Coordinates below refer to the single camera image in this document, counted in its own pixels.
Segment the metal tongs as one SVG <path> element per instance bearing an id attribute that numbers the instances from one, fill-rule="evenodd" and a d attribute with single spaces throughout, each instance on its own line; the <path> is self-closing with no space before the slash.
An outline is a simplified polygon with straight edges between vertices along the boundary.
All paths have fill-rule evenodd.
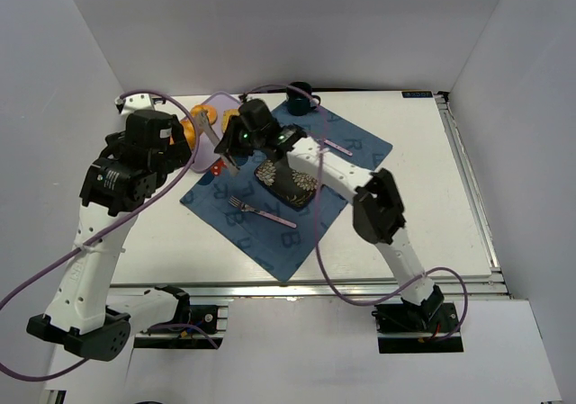
<path id="1" fill-rule="evenodd" d="M 199 129 L 206 135 L 211 144 L 216 148 L 220 144 L 221 139 L 218 137 L 212 128 L 212 125 L 210 124 L 208 112 L 201 110 L 194 116 L 194 119 L 198 122 Z M 235 177 L 239 173 L 239 166 L 234 158 L 228 152 L 220 153 L 220 158 L 228 168 L 230 175 Z"/>

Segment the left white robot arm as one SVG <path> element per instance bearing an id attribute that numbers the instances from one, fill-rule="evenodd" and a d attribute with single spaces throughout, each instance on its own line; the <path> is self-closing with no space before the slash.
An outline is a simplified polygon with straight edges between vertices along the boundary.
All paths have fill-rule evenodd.
<path id="1" fill-rule="evenodd" d="M 80 192 L 77 252 L 53 301 L 27 325 L 30 335 L 98 361 L 111 361 L 139 332 L 186 322 L 190 301 L 185 291 L 163 284 L 133 301 L 106 302 L 136 210 L 191 156 L 183 126 L 174 115 L 137 110 L 105 142 Z"/>

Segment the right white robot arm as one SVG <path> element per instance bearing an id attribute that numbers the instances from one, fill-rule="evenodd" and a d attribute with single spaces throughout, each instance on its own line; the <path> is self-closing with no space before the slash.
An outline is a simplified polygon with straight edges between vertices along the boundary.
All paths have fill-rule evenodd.
<path id="1" fill-rule="evenodd" d="M 343 197 L 353 212 L 353 228 L 374 245 L 400 286 L 402 317 L 408 328 L 424 331 L 444 302 L 439 287 L 427 276 L 406 229 L 404 205 L 390 171 L 356 166 L 327 150 L 295 124 L 281 125 L 267 105 L 253 99 L 240 105 L 215 152 L 247 157 L 260 151 L 273 162 L 314 177 Z"/>

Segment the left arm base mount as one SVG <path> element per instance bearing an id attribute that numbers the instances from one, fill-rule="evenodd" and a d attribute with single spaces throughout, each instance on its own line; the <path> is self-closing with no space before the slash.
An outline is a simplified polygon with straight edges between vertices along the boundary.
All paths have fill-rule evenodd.
<path id="1" fill-rule="evenodd" d="M 142 349 L 217 349 L 227 327 L 228 308 L 214 303 L 193 302 L 183 289 L 172 285 L 154 288 L 176 301 L 175 315 L 162 327 L 138 333 L 134 347 Z"/>

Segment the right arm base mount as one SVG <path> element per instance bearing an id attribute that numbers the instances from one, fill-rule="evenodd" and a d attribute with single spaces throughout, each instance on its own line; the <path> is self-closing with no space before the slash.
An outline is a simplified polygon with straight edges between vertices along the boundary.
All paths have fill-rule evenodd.
<path id="1" fill-rule="evenodd" d="M 462 353 L 464 344 L 453 303 L 444 303 L 429 322 L 409 316 L 401 303 L 373 308 L 381 355 Z"/>

